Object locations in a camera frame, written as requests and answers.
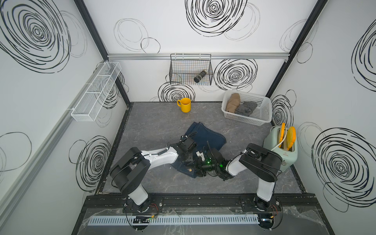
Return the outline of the dark blue skirt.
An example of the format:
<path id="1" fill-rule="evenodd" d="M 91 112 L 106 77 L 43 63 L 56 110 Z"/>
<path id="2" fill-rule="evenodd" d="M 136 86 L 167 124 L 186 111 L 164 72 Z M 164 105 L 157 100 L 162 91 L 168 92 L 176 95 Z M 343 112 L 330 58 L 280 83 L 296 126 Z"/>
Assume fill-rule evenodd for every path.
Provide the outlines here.
<path id="1" fill-rule="evenodd" d="M 183 136 L 191 137 L 197 143 L 197 151 L 202 151 L 204 147 L 215 148 L 218 151 L 226 144 L 226 138 L 209 128 L 207 128 L 201 122 L 194 122 L 187 132 Z M 185 166 L 185 165 L 174 165 L 171 164 L 177 171 L 186 174 L 191 178 L 197 178 L 195 165 Z"/>

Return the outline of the tan brown skirt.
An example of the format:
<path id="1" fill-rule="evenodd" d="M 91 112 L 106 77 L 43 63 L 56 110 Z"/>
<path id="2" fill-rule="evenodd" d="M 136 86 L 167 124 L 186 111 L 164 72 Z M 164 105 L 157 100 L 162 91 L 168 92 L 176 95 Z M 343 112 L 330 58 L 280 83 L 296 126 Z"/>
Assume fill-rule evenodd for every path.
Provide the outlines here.
<path id="1" fill-rule="evenodd" d="M 231 94 L 227 105 L 226 105 L 226 112 L 229 113 L 235 113 L 236 109 L 240 106 L 240 94 L 238 93 L 233 93 Z"/>

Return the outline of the grey polka dot skirt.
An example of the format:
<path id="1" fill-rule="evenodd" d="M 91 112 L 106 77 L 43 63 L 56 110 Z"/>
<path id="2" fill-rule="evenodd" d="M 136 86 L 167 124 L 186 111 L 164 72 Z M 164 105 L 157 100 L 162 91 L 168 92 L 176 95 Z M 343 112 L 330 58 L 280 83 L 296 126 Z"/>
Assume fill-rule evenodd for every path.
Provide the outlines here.
<path id="1" fill-rule="evenodd" d="M 241 103 L 240 106 L 236 109 L 235 114 L 250 117 L 257 107 L 257 103 L 251 101 L 244 102 Z"/>

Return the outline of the white plastic basket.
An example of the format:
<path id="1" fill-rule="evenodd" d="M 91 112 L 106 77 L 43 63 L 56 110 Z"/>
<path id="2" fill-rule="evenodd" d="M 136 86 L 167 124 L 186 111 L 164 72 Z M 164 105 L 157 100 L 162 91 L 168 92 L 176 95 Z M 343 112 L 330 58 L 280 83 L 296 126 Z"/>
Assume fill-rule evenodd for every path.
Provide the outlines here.
<path id="1" fill-rule="evenodd" d="M 234 111 L 229 111 L 228 104 L 234 98 L 240 100 Z M 272 120 L 272 104 L 268 97 L 239 91 L 226 91 L 222 100 L 221 110 L 224 117 L 256 126 L 270 123 Z"/>

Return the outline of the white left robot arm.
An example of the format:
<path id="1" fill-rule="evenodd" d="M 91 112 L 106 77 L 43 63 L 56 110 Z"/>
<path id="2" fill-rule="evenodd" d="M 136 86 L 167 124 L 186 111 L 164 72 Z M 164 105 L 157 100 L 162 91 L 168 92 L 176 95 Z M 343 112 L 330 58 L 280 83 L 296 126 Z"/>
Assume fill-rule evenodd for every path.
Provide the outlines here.
<path id="1" fill-rule="evenodd" d="M 197 143 L 183 136 L 176 144 L 156 150 L 129 149 L 110 169 L 112 184 L 127 198 L 145 210 L 150 205 L 149 194 L 142 186 L 142 180 L 150 169 L 181 163 L 194 153 Z"/>

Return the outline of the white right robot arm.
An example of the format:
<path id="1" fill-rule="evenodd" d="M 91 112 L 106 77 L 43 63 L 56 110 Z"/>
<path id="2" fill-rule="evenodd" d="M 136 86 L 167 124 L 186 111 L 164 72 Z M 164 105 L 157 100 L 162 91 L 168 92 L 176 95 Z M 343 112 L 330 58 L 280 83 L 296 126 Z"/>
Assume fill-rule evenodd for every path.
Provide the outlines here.
<path id="1" fill-rule="evenodd" d="M 280 155 L 253 143 L 248 144 L 244 151 L 230 160 L 224 159 L 217 149 L 209 146 L 195 154 L 196 166 L 204 176 L 213 171 L 216 177 L 227 181 L 244 170 L 253 172 L 259 179 L 254 205 L 263 212 L 271 208 L 275 184 L 281 172 Z"/>

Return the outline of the yellow mug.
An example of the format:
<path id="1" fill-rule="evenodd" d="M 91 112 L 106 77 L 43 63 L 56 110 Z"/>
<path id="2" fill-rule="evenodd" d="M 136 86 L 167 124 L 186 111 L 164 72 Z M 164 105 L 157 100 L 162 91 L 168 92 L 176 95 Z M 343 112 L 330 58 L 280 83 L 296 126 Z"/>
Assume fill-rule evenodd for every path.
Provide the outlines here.
<path id="1" fill-rule="evenodd" d="M 177 100 L 177 105 L 180 107 L 183 113 L 189 113 L 191 111 L 191 99 L 189 98 Z"/>

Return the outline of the dark cylindrical bottle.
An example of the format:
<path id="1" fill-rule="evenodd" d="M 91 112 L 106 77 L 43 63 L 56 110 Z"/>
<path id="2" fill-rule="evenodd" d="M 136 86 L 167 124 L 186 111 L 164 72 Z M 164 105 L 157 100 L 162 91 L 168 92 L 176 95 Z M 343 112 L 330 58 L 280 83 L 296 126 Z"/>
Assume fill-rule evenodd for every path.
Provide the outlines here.
<path id="1" fill-rule="evenodd" d="M 198 75 L 194 77 L 194 82 L 199 83 L 206 75 L 207 75 L 206 70 L 201 71 Z"/>

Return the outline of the mint green toaster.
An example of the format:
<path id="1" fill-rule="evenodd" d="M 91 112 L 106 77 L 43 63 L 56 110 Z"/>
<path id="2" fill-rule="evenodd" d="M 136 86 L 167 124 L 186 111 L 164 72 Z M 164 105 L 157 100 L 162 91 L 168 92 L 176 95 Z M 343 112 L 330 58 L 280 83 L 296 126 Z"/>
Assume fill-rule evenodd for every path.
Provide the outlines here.
<path id="1" fill-rule="evenodd" d="M 264 139 L 263 147 L 272 150 L 280 141 L 281 136 L 281 126 L 272 126 L 268 136 Z M 294 142 L 293 146 L 288 149 L 287 138 L 281 144 L 281 147 L 277 147 L 273 151 L 282 157 L 282 163 L 280 170 L 285 172 L 290 168 L 298 159 L 298 148 L 296 147 L 297 141 Z"/>

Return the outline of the yellow toast slice left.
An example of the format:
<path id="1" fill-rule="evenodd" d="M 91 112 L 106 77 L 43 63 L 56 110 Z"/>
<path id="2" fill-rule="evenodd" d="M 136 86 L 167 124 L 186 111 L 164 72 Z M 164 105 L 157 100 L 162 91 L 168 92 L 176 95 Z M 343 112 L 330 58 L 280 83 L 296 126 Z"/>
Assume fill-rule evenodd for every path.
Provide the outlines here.
<path id="1" fill-rule="evenodd" d="M 279 139 L 278 148 L 280 148 L 282 146 L 282 143 L 285 140 L 285 134 L 286 134 L 286 123 L 285 122 L 282 123 L 280 131 L 281 132 L 280 132 L 280 139 Z"/>

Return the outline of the yellow toast slice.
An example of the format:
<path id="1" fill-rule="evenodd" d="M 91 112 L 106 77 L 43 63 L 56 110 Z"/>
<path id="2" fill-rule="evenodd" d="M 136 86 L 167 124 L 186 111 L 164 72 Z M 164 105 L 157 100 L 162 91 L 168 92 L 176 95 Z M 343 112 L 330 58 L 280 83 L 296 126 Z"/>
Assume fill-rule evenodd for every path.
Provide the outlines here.
<path id="1" fill-rule="evenodd" d="M 285 134 L 286 134 L 286 123 L 285 122 L 282 123 L 280 131 L 281 132 L 280 132 L 280 139 L 279 139 L 278 148 L 280 148 L 282 146 L 282 143 L 285 140 Z"/>
<path id="2" fill-rule="evenodd" d="M 291 150 L 296 141 L 296 129 L 294 126 L 287 131 L 287 150 Z"/>

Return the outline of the yellow toast slice right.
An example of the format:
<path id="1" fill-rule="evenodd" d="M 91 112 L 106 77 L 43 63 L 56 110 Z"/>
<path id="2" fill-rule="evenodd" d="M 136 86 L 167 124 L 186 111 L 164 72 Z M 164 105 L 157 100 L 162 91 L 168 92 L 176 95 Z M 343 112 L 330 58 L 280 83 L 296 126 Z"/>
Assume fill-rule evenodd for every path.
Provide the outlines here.
<path id="1" fill-rule="evenodd" d="M 296 141 L 296 129 L 294 126 L 287 131 L 287 150 L 291 150 Z"/>

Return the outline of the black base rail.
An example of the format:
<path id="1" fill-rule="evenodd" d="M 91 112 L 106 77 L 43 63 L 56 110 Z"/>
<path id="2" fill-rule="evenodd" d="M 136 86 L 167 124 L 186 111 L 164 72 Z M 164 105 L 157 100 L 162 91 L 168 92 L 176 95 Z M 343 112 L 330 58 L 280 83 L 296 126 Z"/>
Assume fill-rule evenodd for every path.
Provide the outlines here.
<path id="1" fill-rule="evenodd" d="M 151 193 L 145 206 L 138 206 L 132 199 L 119 194 L 88 196 L 81 211 L 87 209 L 123 209 L 126 212 L 161 213 L 168 208 L 241 208 L 243 212 L 263 212 L 256 208 L 256 195 L 246 194 L 184 194 Z M 319 204 L 312 193 L 277 193 L 273 195 L 267 212 L 282 211 L 288 206 L 316 206 Z"/>

